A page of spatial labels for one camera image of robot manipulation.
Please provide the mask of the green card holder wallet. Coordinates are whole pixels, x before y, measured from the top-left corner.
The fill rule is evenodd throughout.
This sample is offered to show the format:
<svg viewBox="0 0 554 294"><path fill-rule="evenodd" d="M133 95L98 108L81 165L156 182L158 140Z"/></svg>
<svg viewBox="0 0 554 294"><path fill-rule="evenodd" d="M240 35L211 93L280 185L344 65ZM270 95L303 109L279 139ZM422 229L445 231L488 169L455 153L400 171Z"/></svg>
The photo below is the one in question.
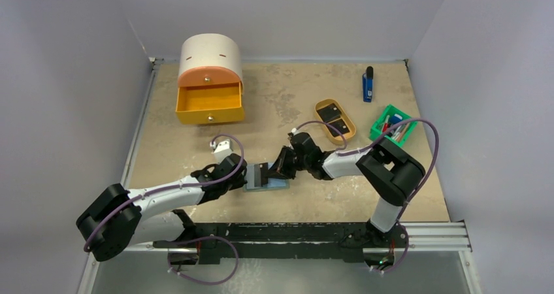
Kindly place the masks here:
<svg viewBox="0 0 554 294"><path fill-rule="evenodd" d="M289 181L288 180L279 180L274 178L268 178L269 182L268 184L263 188L254 188L253 185L253 168L256 164L249 164L247 166L246 171L246 185L244 186L245 192L256 192L256 191L267 191L267 190L274 190L274 189L288 189L289 188Z"/></svg>

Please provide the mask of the black credit card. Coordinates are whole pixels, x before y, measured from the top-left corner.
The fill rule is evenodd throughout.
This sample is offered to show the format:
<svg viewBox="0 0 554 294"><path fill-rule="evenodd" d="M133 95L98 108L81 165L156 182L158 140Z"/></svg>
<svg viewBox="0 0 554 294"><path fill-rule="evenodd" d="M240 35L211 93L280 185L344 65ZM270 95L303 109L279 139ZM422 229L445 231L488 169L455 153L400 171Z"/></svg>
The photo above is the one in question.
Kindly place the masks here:
<svg viewBox="0 0 554 294"><path fill-rule="evenodd" d="M263 188L268 182L268 163L258 163L253 168L253 185L254 188Z"/></svg>
<svg viewBox="0 0 554 294"><path fill-rule="evenodd" d="M332 129L328 128L331 139L339 140L341 139L340 135L343 135L348 140L353 136L352 130L343 119L330 122L329 125L333 127Z"/></svg>

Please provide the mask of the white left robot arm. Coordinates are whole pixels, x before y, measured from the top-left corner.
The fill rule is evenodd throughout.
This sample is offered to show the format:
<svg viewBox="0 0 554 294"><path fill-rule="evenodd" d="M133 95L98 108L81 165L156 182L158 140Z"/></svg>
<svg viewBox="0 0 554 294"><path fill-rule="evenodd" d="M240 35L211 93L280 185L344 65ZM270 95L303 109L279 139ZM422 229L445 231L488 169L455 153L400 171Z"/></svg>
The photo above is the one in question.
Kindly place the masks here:
<svg viewBox="0 0 554 294"><path fill-rule="evenodd" d="M165 213L175 216L179 207L219 199L246 184L246 171L244 158L230 154L220 163L161 186L125 189L112 184L77 218L84 251L97 261L112 259L127 246L145 242L139 233L151 228L148 219Z"/></svg>

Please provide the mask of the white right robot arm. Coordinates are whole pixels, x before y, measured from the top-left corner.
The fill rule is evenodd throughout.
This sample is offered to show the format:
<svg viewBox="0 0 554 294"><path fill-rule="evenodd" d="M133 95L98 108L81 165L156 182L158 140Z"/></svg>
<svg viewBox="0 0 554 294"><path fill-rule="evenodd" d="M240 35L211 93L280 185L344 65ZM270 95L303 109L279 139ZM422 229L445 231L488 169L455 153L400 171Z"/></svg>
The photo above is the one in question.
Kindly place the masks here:
<svg viewBox="0 0 554 294"><path fill-rule="evenodd" d="M380 196L368 221L368 241L383 246L391 240L402 208L424 179L422 164L388 139L351 154L323 151L308 133L291 133L289 141L267 169L267 178L292 180L299 171L307 171L316 180L364 176Z"/></svg>

